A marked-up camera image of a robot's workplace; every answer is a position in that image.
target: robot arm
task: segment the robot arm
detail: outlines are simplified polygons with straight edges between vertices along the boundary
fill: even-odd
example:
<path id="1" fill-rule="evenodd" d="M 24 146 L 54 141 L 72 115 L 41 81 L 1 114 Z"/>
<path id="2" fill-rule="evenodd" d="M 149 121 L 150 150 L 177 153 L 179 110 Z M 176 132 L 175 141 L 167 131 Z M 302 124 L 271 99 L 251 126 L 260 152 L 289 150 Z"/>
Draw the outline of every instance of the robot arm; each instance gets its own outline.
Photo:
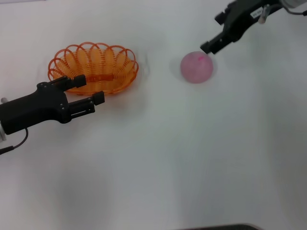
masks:
<path id="1" fill-rule="evenodd" d="M 270 14 L 282 8 L 290 14 L 306 16 L 307 11 L 289 10 L 305 2 L 307 0 L 236 0 L 215 17 L 220 25 L 224 25 L 223 31 L 213 40 L 203 44 L 201 49 L 207 54 L 216 54 L 230 43 L 237 42 L 253 24 L 265 23 Z"/>
<path id="2" fill-rule="evenodd" d="M 72 103 L 68 103 L 64 93 L 66 90 L 84 85 L 86 85 L 84 75 L 77 76 L 73 80 L 64 76 L 38 84 L 33 94 L 1 104 L 0 142 L 5 140 L 5 134 L 9 135 L 22 129 L 26 130 L 27 138 L 27 128 L 43 121 L 56 120 L 65 124 L 74 118 L 94 113 L 95 105 L 105 102 L 103 92 Z M 0 155 L 19 146 L 0 149 Z"/>

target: orange wire basket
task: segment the orange wire basket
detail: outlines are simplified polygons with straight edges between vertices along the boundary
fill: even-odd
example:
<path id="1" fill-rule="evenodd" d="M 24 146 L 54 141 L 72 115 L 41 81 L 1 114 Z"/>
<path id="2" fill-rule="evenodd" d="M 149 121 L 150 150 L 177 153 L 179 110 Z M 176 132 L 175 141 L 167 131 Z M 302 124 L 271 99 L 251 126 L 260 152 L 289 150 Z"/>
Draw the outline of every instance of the orange wire basket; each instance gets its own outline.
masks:
<path id="1" fill-rule="evenodd" d="M 69 92 L 92 95 L 103 91 L 115 94 L 127 88 L 136 78 L 139 64 L 134 53 L 122 46 L 84 42 L 57 52 L 48 66 L 48 78 L 74 78 L 84 74 L 87 85 Z"/>

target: table surface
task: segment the table surface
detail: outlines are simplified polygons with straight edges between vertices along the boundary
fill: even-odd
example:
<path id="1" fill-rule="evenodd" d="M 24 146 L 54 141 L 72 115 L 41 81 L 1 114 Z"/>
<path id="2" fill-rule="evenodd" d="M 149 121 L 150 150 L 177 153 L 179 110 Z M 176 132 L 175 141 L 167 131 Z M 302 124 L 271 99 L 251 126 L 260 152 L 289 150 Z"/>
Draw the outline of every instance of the table surface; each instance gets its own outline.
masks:
<path id="1" fill-rule="evenodd" d="M 213 57 L 205 84 L 180 75 L 183 56 L 221 32 L 214 17 L 228 3 L 1 5 L 0 97 L 32 93 L 70 44 L 122 45 L 141 65 L 135 83 L 95 114 L 31 127 L 22 147 L 0 157 L 1 228 L 306 229 L 306 19 L 280 11 L 253 26 Z"/>

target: orange basket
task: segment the orange basket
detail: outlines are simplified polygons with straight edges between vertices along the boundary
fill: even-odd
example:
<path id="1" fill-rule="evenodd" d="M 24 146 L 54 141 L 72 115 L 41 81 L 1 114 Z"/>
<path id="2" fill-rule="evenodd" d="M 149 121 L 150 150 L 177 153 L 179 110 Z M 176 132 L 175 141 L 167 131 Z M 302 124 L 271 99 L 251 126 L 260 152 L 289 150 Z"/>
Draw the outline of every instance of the orange basket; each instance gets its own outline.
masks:
<path id="1" fill-rule="evenodd" d="M 103 91 L 115 94 L 127 88 L 136 78 L 139 64 L 134 53 L 122 46 L 84 42 L 68 46 L 56 53 L 48 66 L 48 78 L 74 78 L 84 74 L 87 85 L 69 92 L 92 95 Z"/>

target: pink ball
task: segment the pink ball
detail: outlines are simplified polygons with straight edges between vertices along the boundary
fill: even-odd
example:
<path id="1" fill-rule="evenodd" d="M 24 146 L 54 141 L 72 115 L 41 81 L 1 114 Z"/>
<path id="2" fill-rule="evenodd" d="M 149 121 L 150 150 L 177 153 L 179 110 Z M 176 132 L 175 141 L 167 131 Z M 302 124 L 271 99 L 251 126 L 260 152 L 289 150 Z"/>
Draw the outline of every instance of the pink ball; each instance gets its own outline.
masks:
<path id="1" fill-rule="evenodd" d="M 187 54 L 181 61 L 181 73 L 191 83 L 203 83 L 213 73 L 213 62 L 203 52 L 197 51 Z"/>

